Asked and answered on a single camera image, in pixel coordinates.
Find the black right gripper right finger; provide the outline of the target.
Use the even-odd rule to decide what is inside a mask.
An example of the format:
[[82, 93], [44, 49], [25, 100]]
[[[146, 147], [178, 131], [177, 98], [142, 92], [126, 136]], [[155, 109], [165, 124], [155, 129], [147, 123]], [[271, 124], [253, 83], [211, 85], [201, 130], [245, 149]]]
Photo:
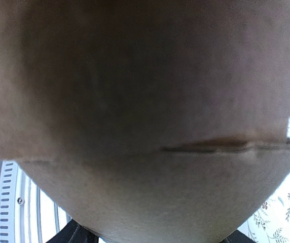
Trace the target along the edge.
[[223, 243], [251, 243], [251, 239], [239, 230], [234, 231], [231, 235], [223, 240]]

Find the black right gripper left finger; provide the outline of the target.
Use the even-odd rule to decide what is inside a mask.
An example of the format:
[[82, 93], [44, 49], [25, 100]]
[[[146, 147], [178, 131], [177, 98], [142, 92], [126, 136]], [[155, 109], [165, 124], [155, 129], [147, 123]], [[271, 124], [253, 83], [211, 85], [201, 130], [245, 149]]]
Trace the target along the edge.
[[81, 226], [75, 220], [70, 220], [47, 243], [99, 243], [99, 237]]

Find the brown cardboard box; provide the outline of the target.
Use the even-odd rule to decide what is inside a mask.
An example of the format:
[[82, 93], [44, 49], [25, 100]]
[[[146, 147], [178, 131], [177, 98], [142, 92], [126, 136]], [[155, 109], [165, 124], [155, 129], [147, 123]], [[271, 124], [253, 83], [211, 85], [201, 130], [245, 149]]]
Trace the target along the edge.
[[0, 1], [0, 159], [109, 242], [219, 242], [290, 173], [290, 1]]

